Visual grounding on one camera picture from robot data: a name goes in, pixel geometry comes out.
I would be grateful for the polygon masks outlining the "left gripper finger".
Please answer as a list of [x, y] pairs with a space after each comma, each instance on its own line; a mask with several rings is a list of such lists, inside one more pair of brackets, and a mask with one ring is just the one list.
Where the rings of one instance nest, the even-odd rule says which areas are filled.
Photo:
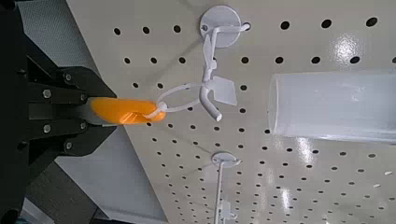
[[91, 155], [115, 130], [115, 126], [92, 125], [84, 119], [30, 120], [30, 174], [40, 174], [58, 157]]
[[35, 104], [84, 105], [91, 97], [116, 98], [116, 93], [91, 69], [83, 66], [41, 65], [28, 62], [28, 102]]

